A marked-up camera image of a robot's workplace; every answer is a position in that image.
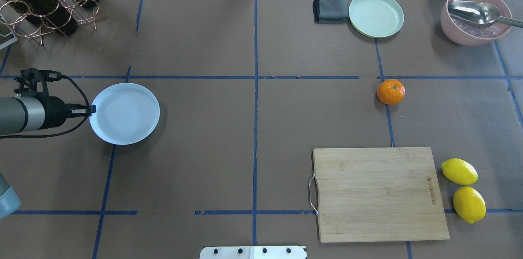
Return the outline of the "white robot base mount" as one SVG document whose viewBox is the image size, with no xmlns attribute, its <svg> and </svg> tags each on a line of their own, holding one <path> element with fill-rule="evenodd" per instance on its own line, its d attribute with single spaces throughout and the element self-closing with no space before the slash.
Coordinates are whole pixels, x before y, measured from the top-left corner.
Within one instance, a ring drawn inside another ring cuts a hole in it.
<svg viewBox="0 0 523 259">
<path fill-rule="evenodd" d="M 305 246 L 208 246 L 200 259 L 307 259 Z"/>
</svg>

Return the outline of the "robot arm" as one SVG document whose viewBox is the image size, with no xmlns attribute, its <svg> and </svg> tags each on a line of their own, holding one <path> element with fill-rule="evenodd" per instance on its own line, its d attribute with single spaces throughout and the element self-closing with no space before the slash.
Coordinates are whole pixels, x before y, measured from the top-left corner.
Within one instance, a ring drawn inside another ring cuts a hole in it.
<svg viewBox="0 0 523 259">
<path fill-rule="evenodd" d="M 47 100 L 36 97 L 5 97 L 0 101 L 0 134 L 11 136 L 21 132 L 59 127 L 69 118 L 90 117 L 95 105 L 67 104 L 58 97 Z"/>
</svg>

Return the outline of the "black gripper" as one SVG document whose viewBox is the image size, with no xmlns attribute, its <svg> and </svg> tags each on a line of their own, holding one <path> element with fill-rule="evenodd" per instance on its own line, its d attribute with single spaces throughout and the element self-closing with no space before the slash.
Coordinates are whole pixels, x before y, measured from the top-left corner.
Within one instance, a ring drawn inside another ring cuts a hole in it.
<svg viewBox="0 0 523 259">
<path fill-rule="evenodd" d="M 67 118 L 89 117 L 90 113 L 96 112 L 96 106 L 82 104 L 66 104 L 68 109 Z"/>
</svg>

